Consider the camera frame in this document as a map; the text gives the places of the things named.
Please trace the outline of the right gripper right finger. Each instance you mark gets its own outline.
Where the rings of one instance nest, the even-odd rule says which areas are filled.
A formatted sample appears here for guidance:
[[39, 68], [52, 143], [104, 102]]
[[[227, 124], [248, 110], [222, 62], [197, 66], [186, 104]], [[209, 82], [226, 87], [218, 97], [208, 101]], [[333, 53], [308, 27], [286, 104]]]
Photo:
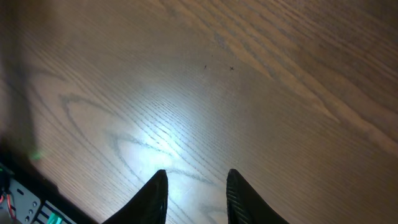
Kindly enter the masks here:
[[226, 203], [229, 224], [288, 224], [236, 169], [228, 172]]

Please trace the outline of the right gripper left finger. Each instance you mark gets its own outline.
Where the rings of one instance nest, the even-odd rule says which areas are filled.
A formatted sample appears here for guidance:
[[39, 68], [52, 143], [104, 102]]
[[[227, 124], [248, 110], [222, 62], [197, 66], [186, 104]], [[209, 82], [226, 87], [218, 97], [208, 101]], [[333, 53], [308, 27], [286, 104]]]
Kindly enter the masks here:
[[123, 208], [103, 224], [165, 224], [168, 177], [158, 170]]

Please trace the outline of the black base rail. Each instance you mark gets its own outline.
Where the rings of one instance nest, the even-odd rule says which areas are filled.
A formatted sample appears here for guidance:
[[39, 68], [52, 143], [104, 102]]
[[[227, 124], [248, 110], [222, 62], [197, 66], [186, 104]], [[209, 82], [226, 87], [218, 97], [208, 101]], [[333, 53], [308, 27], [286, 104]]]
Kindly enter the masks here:
[[1, 223], [94, 223], [25, 157], [1, 147]]

